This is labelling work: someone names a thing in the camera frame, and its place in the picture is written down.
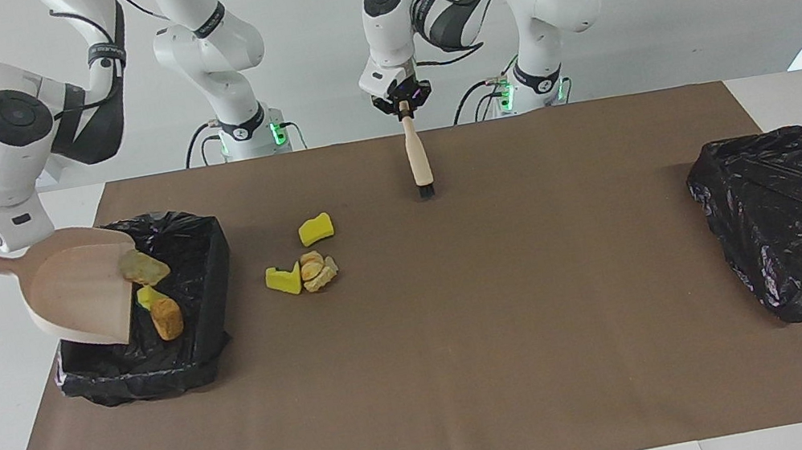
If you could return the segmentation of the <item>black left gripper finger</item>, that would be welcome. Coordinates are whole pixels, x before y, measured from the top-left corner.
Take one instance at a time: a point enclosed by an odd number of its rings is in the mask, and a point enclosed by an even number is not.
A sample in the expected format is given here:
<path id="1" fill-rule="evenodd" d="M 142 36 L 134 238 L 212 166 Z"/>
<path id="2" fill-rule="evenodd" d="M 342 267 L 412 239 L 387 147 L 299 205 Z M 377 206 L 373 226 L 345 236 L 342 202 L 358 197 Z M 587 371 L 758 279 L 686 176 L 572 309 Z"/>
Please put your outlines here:
<path id="1" fill-rule="evenodd" d="M 411 118 L 413 118 L 416 110 L 423 107 L 423 105 L 428 102 L 428 97 L 431 95 L 432 89 L 432 85 L 429 82 L 413 84 L 409 88 L 409 93 L 406 96 Z"/>
<path id="2" fill-rule="evenodd" d="M 394 116 L 399 120 L 402 120 L 402 118 L 404 117 L 400 106 L 402 105 L 402 102 L 400 102 L 396 98 L 393 101 L 391 101 L 379 96 L 373 96 L 372 104 L 375 108 L 377 108 L 377 110 L 379 110 L 381 113 L 387 116 Z"/>

